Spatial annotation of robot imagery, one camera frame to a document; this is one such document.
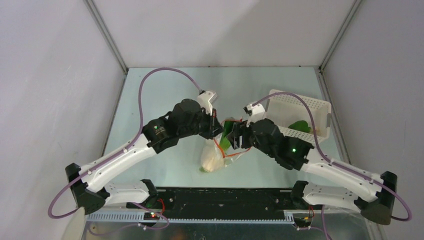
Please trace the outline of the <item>green bok choy toy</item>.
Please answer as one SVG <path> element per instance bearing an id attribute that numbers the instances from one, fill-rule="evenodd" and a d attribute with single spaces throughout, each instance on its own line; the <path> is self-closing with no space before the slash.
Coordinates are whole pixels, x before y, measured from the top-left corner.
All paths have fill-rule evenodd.
<path id="1" fill-rule="evenodd" d="M 222 126 L 223 126 L 223 132 L 219 141 L 219 147 L 221 149 L 221 153 L 223 156 L 226 155 L 227 151 L 229 150 L 229 148 L 232 146 L 230 140 L 228 139 L 228 135 L 232 132 L 233 130 L 233 125 L 234 122 L 236 122 L 237 120 L 235 120 L 234 118 L 228 118 L 226 120 L 224 120 Z"/>

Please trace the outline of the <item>clear zip bag orange zipper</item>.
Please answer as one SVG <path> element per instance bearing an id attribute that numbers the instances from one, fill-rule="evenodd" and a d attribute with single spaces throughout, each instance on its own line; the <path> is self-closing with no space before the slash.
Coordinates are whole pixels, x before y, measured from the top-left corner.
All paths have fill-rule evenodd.
<path id="1" fill-rule="evenodd" d="M 242 120 L 242 118 L 226 118 L 221 122 L 221 125 L 223 126 L 223 132 L 213 139 L 205 140 L 200 156 L 199 170 L 202 173 L 212 173 L 226 168 L 250 150 L 250 148 L 239 148 L 239 151 L 236 151 L 233 149 L 230 141 L 227 139 L 228 134 L 233 129 L 233 124 L 241 123 Z"/>

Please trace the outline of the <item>white cauliflower toy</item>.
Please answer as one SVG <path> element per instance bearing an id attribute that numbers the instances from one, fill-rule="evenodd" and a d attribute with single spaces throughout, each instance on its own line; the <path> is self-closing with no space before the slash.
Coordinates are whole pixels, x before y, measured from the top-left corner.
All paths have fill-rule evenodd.
<path id="1" fill-rule="evenodd" d="M 200 170 L 205 173 L 218 171 L 225 166 L 220 148 L 213 140 L 206 140 L 200 156 Z"/>

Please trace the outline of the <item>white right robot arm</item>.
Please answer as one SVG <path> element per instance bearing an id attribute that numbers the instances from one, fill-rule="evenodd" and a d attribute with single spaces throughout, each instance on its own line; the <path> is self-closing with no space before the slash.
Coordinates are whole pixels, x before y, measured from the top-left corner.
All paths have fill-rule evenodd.
<path id="1" fill-rule="evenodd" d="M 291 204 L 347 208 L 380 225 L 389 225 L 398 177 L 390 171 L 372 173 L 337 159 L 326 160 L 317 147 L 300 138 L 285 136 L 270 119 L 248 124 L 235 122 L 226 136 L 234 149 L 256 148 L 287 170 L 297 170 L 325 178 L 337 187 L 325 187 L 298 180 L 292 188 Z"/>

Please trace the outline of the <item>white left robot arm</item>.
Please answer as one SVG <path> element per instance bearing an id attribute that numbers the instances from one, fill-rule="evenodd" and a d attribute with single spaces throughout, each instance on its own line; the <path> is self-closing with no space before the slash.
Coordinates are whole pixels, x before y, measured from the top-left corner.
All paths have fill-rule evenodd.
<path id="1" fill-rule="evenodd" d="M 156 206 L 158 191 L 151 180 L 116 186 L 112 179 L 136 163 L 176 146 L 182 138 L 199 135 L 213 139 L 219 135 L 223 128 L 213 102 L 204 96 L 196 100 L 183 99 L 173 110 L 144 125 L 126 146 L 84 166 L 68 165 L 65 172 L 77 207 L 91 214 L 117 203 L 138 203 L 145 208 Z"/>

